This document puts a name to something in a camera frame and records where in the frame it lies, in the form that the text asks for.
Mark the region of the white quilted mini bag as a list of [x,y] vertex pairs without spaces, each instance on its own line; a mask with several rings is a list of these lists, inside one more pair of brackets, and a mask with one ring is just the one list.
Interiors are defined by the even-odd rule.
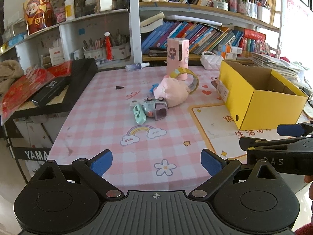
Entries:
[[204,51],[201,53],[200,62],[206,70],[220,70],[224,58],[213,52]]

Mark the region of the yellow cardboard box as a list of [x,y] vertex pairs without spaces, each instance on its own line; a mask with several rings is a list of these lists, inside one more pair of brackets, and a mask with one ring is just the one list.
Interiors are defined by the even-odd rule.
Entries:
[[217,91],[240,130],[295,124],[307,95],[273,69],[222,61]]

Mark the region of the grey toy car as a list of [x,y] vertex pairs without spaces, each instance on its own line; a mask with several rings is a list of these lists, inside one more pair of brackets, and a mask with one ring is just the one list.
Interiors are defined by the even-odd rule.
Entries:
[[161,120],[167,116],[168,103],[163,97],[157,99],[147,98],[143,102],[143,110],[147,117],[154,118],[155,120]]

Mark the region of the stack of papers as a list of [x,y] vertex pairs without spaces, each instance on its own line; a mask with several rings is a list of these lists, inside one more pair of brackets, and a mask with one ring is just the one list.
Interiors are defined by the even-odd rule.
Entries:
[[308,70],[302,65],[255,52],[251,54],[249,59],[259,67],[275,70],[299,88],[312,91],[312,83],[309,83],[305,77]]

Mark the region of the blue bag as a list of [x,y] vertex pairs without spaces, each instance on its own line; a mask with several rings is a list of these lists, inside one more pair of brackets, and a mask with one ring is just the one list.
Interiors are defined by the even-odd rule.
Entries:
[[152,88],[150,89],[151,93],[154,93],[154,90],[159,86],[159,83],[153,84]]

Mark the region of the pink cylindrical humidifier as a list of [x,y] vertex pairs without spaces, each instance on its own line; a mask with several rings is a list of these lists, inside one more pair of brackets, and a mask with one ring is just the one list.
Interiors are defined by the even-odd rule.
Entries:
[[167,41],[167,74],[176,69],[188,68],[189,40],[186,38],[168,38]]

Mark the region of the blue spray bottle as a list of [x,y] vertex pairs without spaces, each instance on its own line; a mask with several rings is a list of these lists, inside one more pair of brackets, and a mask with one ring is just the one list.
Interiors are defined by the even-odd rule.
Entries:
[[150,66],[150,63],[135,63],[135,64],[126,65],[125,70],[127,72],[132,72],[132,71],[136,71],[136,70],[141,70],[141,69],[148,67],[148,66]]

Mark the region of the small white red box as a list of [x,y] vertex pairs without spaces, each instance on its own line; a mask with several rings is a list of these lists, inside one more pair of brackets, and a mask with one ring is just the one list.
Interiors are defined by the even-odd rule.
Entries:
[[133,108],[137,105],[137,104],[140,104],[142,105],[144,102],[144,100],[132,100],[130,102],[130,110],[133,110]]

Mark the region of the pink checkered tablecloth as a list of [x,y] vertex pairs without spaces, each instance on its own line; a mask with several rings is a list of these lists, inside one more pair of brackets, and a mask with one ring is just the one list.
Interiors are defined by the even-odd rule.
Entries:
[[146,100],[166,68],[97,73],[67,117],[49,158],[65,165],[108,149],[113,162],[104,178],[120,190],[192,190],[209,178],[200,163],[202,149],[246,162],[241,137],[278,139],[274,129],[237,128],[213,85],[217,70],[193,66],[191,71],[200,80],[198,89],[165,118],[148,118],[143,125],[136,123],[130,102]]

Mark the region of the fortune god decoration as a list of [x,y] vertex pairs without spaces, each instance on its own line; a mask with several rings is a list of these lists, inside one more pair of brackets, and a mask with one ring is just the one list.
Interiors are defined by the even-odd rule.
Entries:
[[54,11],[51,0],[26,0],[23,3],[23,14],[28,35],[54,25]]

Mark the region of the pink plush toy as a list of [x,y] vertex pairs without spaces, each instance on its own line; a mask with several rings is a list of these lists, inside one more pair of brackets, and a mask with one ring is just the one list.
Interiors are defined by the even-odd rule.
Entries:
[[155,98],[163,97],[168,107],[175,107],[185,102],[189,96],[188,87],[182,81],[172,79],[166,75],[159,86],[154,90]]

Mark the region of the red tassel ornament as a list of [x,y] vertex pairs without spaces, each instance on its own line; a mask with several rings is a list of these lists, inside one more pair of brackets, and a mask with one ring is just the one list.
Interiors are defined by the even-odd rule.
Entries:
[[112,60],[113,55],[112,55],[112,44],[111,44],[111,39],[110,39],[110,32],[105,32],[104,33],[104,42],[105,42],[105,47],[106,47],[106,57],[107,60]]

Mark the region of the yellow tape roll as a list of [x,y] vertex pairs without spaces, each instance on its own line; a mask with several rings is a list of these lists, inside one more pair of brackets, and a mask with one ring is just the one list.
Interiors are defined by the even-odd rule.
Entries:
[[193,94],[200,85],[200,80],[198,76],[190,69],[179,67],[173,70],[169,76],[172,79],[176,79],[178,81],[182,81],[188,87],[188,93]]

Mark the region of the beige plush cloth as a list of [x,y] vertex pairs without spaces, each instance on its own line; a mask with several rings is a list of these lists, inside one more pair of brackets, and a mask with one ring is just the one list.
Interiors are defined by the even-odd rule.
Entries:
[[10,86],[24,75],[19,62],[15,60],[5,60],[0,64],[0,94],[1,97],[8,92]]

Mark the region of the mint green small device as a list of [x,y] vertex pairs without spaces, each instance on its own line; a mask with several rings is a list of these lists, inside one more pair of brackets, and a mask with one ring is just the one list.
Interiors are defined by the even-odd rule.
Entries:
[[146,122],[146,114],[143,110],[143,106],[138,103],[133,107],[133,113],[138,125],[143,125]]

